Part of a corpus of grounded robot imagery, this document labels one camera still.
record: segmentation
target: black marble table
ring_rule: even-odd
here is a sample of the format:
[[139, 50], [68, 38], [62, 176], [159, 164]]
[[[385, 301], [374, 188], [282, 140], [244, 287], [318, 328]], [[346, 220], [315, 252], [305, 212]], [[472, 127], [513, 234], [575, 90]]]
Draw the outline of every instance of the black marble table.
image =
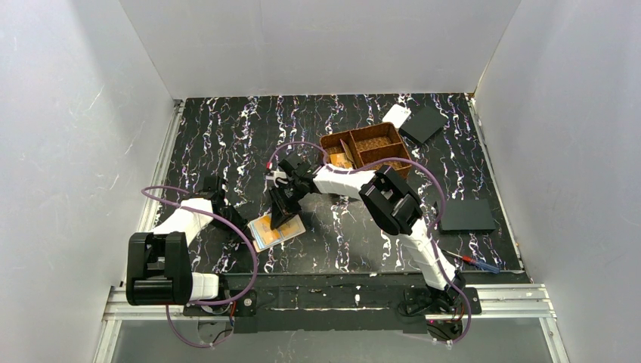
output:
[[[411, 157], [430, 169], [448, 199], [488, 199], [497, 223], [490, 234], [432, 235], [447, 250], [468, 254], [501, 269], [519, 270], [518, 257], [506, 227], [494, 183], [462, 94], [318, 95], [250, 98], [187, 99], [179, 126], [167, 185], [193, 191], [213, 173], [228, 182], [227, 199], [248, 220], [271, 207], [264, 178], [265, 165], [276, 146], [288, 141], [318, 143], [321, 136], [380, 123], [393, 104], [440, 110], [448, 122], [443, 132], [417, 147], [405, 140]], [[290, 150], [317, 157], [306, 146]], [[426, 221], [436, 189], [413, 169], [408, 182], [423, 199]], [[174, 192], [166, 197], [177, 200]], [[399, 240], [377, 228], [362, 202], [347, 197], [308, 195], [302, 202], [303, 235], [259, 254], [261, 273], [347, 274], [418, 271]], [[169, 216], [161, 208], [157, 221]], [[246, 247], [209, 227], [190, 246], [192, 267], [199, 272], [245, 273], [251, 270]]]

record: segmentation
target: blue screwdriver handle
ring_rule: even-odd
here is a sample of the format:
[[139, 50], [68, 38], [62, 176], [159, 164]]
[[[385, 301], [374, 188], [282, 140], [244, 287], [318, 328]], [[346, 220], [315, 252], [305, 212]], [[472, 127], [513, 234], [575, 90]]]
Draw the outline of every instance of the blue screwdriver handle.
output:
[[489, 271], [493, 274], [498, 274], [500, 272], [500, 268], [498, 268], [497, 266], [488, 265], [487, 263], [478, 260], [474, 260], [472, 265], [480, 268], [481, 270]]

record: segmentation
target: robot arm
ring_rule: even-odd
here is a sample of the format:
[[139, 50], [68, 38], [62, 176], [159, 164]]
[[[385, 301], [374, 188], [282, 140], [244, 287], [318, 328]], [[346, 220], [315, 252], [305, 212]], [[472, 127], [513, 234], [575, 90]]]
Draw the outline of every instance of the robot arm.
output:
[[[225, 180], [217, 175], [205, 178], [203, 189], [181, 205], [224, 216], [245, 231], [247, 221], [225, 203], [223, 184]], [[192, 272], [188, 252], [189, 244], [212, 220], [176, 209], [161, 225], [131, 236], [126, 284], [131, 305], [184, 305], [218, 296], [218, 275]], [[228, 230], [223, 224], [214, 225]]]
[[427, 286], [445, 292], [445, 300], [449, 303], [456, 299], [437, 261], [441, 261], [450, 281], [461, 288], [464, 281], [454, 266], [443, 258], [440, 250], [435, 256], [423, 221], [420, 198], [392, 167], [382, 166], [375, 172], [339, 174], [331, 171], [330, 166], [323, 166], [312, 172], [310, 165], [295, 154], [288, 155], [278, 166], [287, 174], [287, 183], [270, 189], [272, 228], [278, 228], [295, 216], [300, 211], [299, 200], [310, 192], [346, 195], [362, 200], [374, 222], [386, 234], [399, 238], [410, 251]]

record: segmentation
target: gray floor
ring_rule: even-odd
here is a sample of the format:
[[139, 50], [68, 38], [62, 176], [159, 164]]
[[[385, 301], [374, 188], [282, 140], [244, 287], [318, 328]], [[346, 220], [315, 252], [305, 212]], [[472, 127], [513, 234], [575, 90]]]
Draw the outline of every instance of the gray floor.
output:
[[[176, 322], [192, 341], [196, 323]], [[272, 332], [237, 334], [214, 350], [184, 345], [166, 321], [124, 321], [114, 362], [551, 362], [537, 318], [476, 319], [452, 350], [428, 336], [394, 331]]]

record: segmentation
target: brown wicker basket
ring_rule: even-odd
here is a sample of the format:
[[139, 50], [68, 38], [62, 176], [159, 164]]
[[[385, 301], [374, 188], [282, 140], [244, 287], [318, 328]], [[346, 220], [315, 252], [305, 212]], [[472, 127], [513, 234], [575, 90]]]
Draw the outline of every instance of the brown wicker basket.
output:
[[[380, 123], [360, 129], [325, 135], [320, 138], [320, 145], [330, 155], [339, 154], [343, 152], [341, 140], [349, 146], [357, 168], [386, 157], [410, 159], [410, 153], [407, 152], [403, 139], [401, 139], [398, 131], [391, 123]], [[408, 163], [395, 161], [386, 164], [394, 168], [404, 179], [407, 179], [407, 175], [412, 169], [412, 166]]]

